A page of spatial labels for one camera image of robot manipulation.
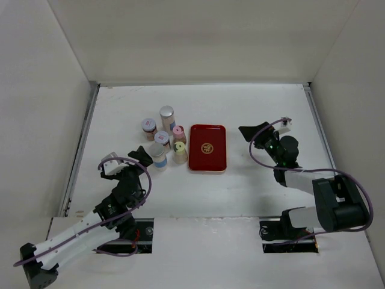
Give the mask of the yellow-green lid spice bottle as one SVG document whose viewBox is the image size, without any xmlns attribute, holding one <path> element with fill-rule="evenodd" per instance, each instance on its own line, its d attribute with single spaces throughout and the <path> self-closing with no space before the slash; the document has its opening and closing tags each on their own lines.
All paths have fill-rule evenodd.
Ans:
<svg viewBox="0 0 385 289">
<path fill-rule="evenodd" d="M 173 159 L 176 164 L 183 164 L 187 162 L 188 154 L 187 154 L 184 142 L 182 141 L 175 142 L 173 145 L 173 150 L 174 150 Z"/>
</svg>

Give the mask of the pink lid spice bottle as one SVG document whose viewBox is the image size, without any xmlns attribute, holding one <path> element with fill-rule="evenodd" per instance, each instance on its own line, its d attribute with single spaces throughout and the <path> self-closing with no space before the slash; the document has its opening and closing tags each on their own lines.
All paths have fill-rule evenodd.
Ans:
<svg viewBox="0 0 385 289">
<path fill-rule="evenodd" d="M 173 128 L 173 143 L 176 143 L 176 142 L 182 142 L 183 144 L 187 143 L 185 130 L 181 125 L 176 125 Z"/>
</svg>

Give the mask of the tall jar silver lid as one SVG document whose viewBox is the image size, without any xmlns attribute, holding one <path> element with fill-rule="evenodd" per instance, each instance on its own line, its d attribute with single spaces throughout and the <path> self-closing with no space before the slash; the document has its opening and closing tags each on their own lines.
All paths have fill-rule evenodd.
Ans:
<svg viewBox="0 0 385 289">
<path fill-rule="evenodd" d="M 149 147 L 149 154 L 152 157 L 153 164 L 158 170 L 167 169 L 167 156 L 162 144 L 154 143 Z"/>
<path fill-rule="evenodd" d="M 160 108 L 159 115 L 162 120 L 162 125 L 164 131 L 171 134 L 173 132 L 173 128 L 176 125 L 175 116 L 174 116 L 174 109 L 173 107 L 169 105 L 165 105 Z"/>
</svg>

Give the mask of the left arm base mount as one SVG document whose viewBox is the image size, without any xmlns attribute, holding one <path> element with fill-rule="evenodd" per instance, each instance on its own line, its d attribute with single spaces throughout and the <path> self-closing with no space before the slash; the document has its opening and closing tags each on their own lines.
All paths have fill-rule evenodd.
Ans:
<svg viewBox="0 0 385 289">
<path fill-rule="evenodd" d="M 136 219 L 136 227 L 127 237 L 119 237 L 101 245 L 96 250 L 107 254 L 129 255 L 150 254 L 153 247 L 153 235 L 155 219 Z"/>
</svg>

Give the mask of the sauce jar white lid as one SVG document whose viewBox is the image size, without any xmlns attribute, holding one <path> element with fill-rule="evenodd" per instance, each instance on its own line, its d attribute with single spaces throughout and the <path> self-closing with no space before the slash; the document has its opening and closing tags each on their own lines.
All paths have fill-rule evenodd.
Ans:
<svg viewBox="0 0 385 289">
<path fill-rule="evenodd" d="M 158 132 L 156 122 L 153 118 L 146 118 L 141 122 L 141 127 L 148 141 L 154 141 Z"/>
<path fill-rule="evenodd" d="M 166 131 L 158 131 L 154 136 L 154 140 L 156 143 L 163 145 L 165 153 L 170 151 L 170 138 Z"/>
</svg>

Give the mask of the tall jar silver lid back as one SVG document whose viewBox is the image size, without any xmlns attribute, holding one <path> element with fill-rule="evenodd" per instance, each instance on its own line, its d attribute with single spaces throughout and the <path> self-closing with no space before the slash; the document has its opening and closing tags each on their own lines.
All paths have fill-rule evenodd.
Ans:
<svg viewBox="0 0 385 289">
<path fill-rule="evenodd" d="M 164 131 L 171 134 L 173 132 L 173 128 L 176 125 L 175 116 L 174 116 L 174 109 L 173 107 L 169 105 L 165 105 L 160 108 L 159 115 L 162 120 L 162 125 Z"/>
</svg>

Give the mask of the sauce jar white lid front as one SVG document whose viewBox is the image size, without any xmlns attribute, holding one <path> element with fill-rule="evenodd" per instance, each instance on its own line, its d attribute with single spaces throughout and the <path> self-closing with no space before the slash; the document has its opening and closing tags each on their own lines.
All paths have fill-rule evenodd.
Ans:
<svg viewBox="0 0 385 289">
<path fill-rule="evenodd" d="M 156 143 L 163 145 L 165 153 L 170 151 L 170 138 L 166 131 L 158 131 L 154 136 L 154 140 Z"/>
</svg>

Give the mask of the sauce jar white lid back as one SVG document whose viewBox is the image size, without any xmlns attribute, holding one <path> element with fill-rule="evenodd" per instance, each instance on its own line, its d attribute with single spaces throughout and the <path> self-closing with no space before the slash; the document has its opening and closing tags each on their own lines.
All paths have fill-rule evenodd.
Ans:
<svg viewBox="0 0 385 289">
<path fill-rule="evenodd" d="M 158 132 L 156 122 L 153 118 L 146 118 L 141 122 L 141 127 L 148 141 L 154 141 Z"/>
</svg>

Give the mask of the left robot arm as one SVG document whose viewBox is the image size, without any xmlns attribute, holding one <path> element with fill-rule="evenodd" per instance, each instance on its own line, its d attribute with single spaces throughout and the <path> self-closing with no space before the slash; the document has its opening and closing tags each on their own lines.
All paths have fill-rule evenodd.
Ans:
<svg viewBox="0 0 385 289">
<path fill-rule="evenodd" d="M 132 212 L 149 195 L 142 188 L 140 175 L 147 173 L 152 163 L 142 146 L 126 158 L 111 153 L 101 161 L 101 178 L 117 181 L 111 193 L 72 227 L 42 243 L 26 243 L 20 248 L 20 261 L 15 266 L 23 268 L 30 288 L 50 286 L 66 264 L 87 252 L 102 253 L 101 247 L 110 241 L 126 240 L 129 254 L 137 253 L 140 232 Z"/>
</svg>

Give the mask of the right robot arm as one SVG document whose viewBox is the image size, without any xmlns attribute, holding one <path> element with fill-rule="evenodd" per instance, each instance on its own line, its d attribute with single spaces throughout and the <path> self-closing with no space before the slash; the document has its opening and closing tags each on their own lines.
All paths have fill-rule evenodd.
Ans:
<svg viewBox="0 0 385 289">
<path fill-rule="evenodd" d="M 271 169 L 277 183 L 314 197 L 313 207 L 284 210 L 276 221 L 260 221 L 260 237 L 265 241 L 281 240 L 283 244 L 312 238 L 321 233 L 359 232 L 371 226 L 374 211 L 362 185 L 351 175 L 336 169 L 302 168 L 297 158 L 299 142 L 287 135 L 291 119 L 283 117 L 281 126 L 272 123 L 240 126 L 249 149 L 264 150 L 273 160 Z"/>
</svg>

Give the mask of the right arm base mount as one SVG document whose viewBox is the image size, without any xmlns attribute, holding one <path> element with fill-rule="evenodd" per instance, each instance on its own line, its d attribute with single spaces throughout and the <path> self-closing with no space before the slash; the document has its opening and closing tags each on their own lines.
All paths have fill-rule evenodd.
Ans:
<svg viewBox="0 0 385 289">
<path fill-rule="evenodd" d="M 284 231 L 279 220 L 261 220 L 259 236 L 264 253 L 318 253 L 315 237 L 299 238 L 314 233 L 312 227 L 294 228 L 290 226 Z"/>
</svg>

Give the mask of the red rectangular serving tray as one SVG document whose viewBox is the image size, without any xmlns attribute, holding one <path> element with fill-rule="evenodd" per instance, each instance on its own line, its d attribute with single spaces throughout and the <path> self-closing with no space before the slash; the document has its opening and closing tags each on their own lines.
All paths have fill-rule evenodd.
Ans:
<svg viewBox="0 0 385 289">
<path fill-rule="evenodd" d="M 188 167 L 195 172 L 222 173 L 227 169 L 226 129 L 195 124 L 189 132 Z"/>
</svg>

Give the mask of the tall jar silver lid front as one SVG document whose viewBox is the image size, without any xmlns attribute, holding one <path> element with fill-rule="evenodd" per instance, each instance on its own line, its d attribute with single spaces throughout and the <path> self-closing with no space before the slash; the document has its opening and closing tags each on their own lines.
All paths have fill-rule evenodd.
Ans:
<svg viewBox="0 0 385 289">
<path fill-rule="evenodd" d="M 154 143 L 149 147 L 149 154 L 152 157 L 153 164 L 158 170 L 167 169 L 167 156 L 162 144 Z"/>
</svg>

